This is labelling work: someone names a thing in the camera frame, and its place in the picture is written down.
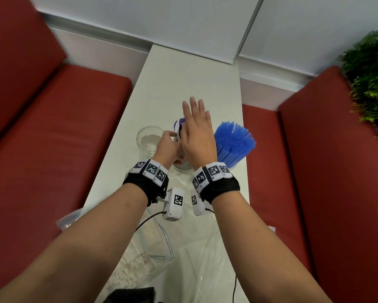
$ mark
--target clear plastic cup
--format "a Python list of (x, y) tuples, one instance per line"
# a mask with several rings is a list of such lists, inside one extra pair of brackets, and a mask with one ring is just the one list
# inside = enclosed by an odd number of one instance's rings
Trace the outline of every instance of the clear plastic cup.
[(163, 132), (164, 130), (157, 126), (146, 126), (139, 130), (136, 143), (140, 160), (147, 160), (154, 156)]

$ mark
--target red upholstered bench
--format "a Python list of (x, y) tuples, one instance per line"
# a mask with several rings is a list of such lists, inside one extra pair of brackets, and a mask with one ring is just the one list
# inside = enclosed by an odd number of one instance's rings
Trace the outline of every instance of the red upholstered bench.
[(331, 67), (279, 113), (244, 105), (258, 142), (247, 158), (250, 202), (309, 270), (310, 243), (315, 276), (334, 302), (378, 302), (378, 139), (350, 112), (350, 90)]
[(132, 91), (64, 58), (29, 0), (0, 0), (0, 288), (84, 204)]

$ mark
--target hand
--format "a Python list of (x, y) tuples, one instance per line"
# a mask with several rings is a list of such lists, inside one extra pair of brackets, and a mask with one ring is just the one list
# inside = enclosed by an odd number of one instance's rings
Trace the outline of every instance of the hand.
[(190, 98), (190, 105), (183, 102), (183, 115), (185, 122), (182, 125), (182, 147), (189, 163), (197, 170), (208, 163), (217, 161), (216, 140), (212, 128), (210, 112), (204, 111), (203, 100), (199, 100), (197, 107), (194, 97)]
[(168, 170), (182, 152), (181, 140), (175, 142), (172, 141), (171, 137), (176, 137), (176, 133), (172, 131), (165, 131), (162, 134), (161, 140), (157, 144), (156, 153), (153, 156), (153, 160), (160, 163)]

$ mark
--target blue straws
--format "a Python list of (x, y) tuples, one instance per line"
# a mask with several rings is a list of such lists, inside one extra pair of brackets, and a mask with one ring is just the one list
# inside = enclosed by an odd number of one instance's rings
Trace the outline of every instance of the blue straws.
[(252, 134), (234, 122), (222, 122), (214, 137), (217, 144), (217, 160), (228, 168), (234, 167), (256, 147)]

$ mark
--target forearm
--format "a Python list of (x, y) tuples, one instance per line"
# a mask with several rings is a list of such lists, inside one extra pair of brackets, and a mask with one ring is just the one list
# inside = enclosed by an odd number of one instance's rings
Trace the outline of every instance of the forearm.
[(329, 302), (240, 192), (224, 193), (212, 204), (228, 256), (251, 302)]
[(123, 185), (0, 290), (0, 302), (94, 301), (121, 259), (146, 206), (147, 197), (139, 187)]

